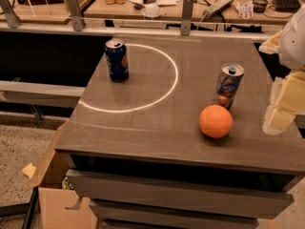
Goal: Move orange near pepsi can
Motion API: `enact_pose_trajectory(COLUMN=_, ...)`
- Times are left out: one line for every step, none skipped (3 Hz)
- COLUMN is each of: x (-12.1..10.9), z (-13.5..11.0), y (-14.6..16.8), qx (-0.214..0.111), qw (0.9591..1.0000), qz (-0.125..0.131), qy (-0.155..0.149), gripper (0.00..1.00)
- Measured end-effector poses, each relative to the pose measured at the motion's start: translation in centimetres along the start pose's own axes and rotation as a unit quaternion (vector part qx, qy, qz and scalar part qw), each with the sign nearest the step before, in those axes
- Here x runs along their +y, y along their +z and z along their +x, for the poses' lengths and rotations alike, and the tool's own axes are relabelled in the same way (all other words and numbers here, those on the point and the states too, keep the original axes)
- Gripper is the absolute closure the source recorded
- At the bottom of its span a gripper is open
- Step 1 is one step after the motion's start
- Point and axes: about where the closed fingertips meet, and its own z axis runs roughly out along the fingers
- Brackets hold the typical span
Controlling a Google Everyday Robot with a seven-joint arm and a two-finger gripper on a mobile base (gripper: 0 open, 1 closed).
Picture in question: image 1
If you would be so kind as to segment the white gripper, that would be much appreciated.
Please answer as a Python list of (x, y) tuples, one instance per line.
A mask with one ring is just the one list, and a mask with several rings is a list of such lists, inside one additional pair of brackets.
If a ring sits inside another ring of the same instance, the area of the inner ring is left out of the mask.
[(279, 61), (291, 71), (284, 78), (277, 77), (271, 88), (262, 130), (266, 135), (280, 135), (305, 108), (305, 4), (258, 50), (266, 54), (279, 52)]

